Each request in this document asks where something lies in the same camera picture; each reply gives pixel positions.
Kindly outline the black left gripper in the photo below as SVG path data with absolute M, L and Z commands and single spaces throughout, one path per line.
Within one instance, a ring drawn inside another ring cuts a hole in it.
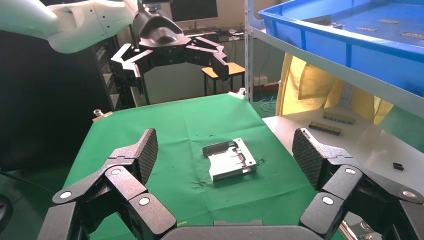
M 200 36 L 191 40 L 163 11 L 140 8 L 132 27 L 139 49 L 125 43 L 111 58 L 115 74 L 128 86 L 143 88 L 142 77 L 154 66 L 185 62 L 210 67 L 221 80 L 228 79 L 224 46 Z

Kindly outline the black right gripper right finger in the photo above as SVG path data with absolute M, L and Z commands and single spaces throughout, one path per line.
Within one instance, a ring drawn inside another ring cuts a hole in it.
M 293 158 L 317 194 L 299 224 L 331 239 L 347 213 L 361 217 L 384 240 L 424 237 L 424 197 L 379 175 L 345 149 L 320 143 L 306 128 L 294 132 Z

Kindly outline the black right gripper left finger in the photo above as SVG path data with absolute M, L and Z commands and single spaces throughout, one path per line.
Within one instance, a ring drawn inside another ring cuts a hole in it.
M 88 240 L 117 214 L 138 240 L 159 240 L 177 226 L 174 215 L 146 183 L 158 155 L 157 132 L 115 149 L 99 170 L 58 191 L 38 234 L 40 240 Z

